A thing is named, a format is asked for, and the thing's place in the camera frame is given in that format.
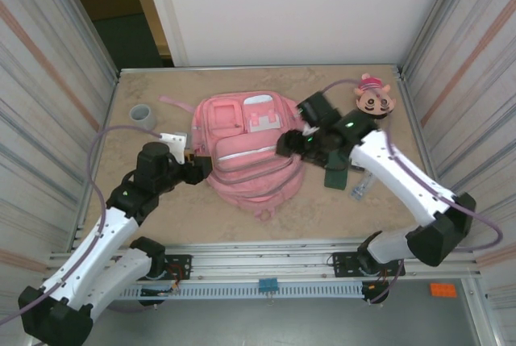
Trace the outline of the dark green pencil case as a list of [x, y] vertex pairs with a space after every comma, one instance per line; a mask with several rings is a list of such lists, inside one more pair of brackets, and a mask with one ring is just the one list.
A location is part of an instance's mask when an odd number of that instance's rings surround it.
[[344, 191], [347, 187], [348, 167], [347, 158], [339, 150], [330, 152], [325, 165], [324, 186]]

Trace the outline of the pink school backpack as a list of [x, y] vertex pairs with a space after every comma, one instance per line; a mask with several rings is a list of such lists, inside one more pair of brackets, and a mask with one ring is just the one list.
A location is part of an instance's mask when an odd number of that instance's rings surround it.
[[262, 218], [300, 190], [301, 159], [276, 153], [282, 134], [304, 127], [296, 101], [273, 91], [218, 94], [196, 107], [158, 99], [192, 114], [190, 149], [210, 157], [207, 182], [226, 202]]

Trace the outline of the pink cartoon plush head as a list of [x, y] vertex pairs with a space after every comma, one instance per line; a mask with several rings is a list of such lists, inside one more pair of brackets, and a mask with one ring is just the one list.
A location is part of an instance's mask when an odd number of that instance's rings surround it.
[[373, 119], [384, 119], [396, 106], [390, 90], [391, 86], [384, 85], [380, 78], [364, 73], [354, 89], [357, 109]]

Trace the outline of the grey cup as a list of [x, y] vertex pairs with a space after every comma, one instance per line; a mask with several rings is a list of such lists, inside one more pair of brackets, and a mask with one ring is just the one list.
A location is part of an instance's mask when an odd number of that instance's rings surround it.
[[156, 115], [147, 104], [137, 104], [129, 111], [131, 121], [140, 128], [153, 131], [157, 125]]

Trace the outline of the striped curtain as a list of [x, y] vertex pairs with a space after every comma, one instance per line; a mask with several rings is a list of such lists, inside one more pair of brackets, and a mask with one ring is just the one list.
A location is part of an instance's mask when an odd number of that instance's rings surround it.
[[70, 244], [117, 80], [78, 0], [0, 0], [0, 319]]
[[402, 71], [435, 174], [489, 219], [468, 242], [516, 338], [516, 0], [435, 0]]

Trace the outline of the orange toy brick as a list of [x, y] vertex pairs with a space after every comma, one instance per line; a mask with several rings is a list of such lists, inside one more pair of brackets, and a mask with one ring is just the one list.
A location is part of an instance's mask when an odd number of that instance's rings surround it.
[[452, 283], [432, 282], [430, 292], [432, 297], [438, 298], [457, 298], [458, 296], [456, 287]]

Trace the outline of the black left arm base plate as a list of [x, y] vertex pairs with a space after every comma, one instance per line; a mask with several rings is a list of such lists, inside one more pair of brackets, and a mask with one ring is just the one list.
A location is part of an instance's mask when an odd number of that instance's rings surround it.
[[141, 281], [183, 281], [189, 280], [192, 271], [191, 255], [164, 255], [164, 269], [156, 276], [146, 275]]

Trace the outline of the aluminium table frame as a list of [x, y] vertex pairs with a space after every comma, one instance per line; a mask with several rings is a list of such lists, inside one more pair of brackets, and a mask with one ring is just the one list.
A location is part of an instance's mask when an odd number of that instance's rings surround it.
[[[397, 147], [416, 165], [424, 166], [399, 75], [393, 65], [331, 65], [248, 69], [125, 69], [119, 78], [106, 135], [96, 162], [96, 182], [109, 194], [132, 170], [149, 135], [127, 129], [130, 109], [140, 103], [155, 113], [158, 131], [187, 131], [191, 116], [159, 101], [166, 95], [197, 105], [215, 94], [273, 90], [295, 100], [326, 89], [332, 104], [342, 112], [354, 107], [352, 79], [369, 73], [390, 85], [397, 100], [392, 117], [392, 137]], [[332, 252], [354, 250], [375, 231], [411, 227], [406, 207], [381, 183], [361, 200], [348, 190], [323, 184], [324, 172], [306, 167], [299, 192], [270, 218], [257, 219], [223, 201], [206, 183], [179, 185], [164, 195], [138, 230], [172, 253], [193, 257], [195, 278], [326, 277]]]

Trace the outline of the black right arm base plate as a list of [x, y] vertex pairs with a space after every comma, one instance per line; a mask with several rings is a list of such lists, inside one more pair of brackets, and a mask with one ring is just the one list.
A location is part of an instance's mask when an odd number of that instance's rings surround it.
[[406, 274], [405, 266], [401, 261], [390, 261], [383, 265], [368, 265], [364, 267], [359, 261], [357, 252], [333, 252], [330, 266], [335, 277], [394, 277], [400, 269], [400, 275]]

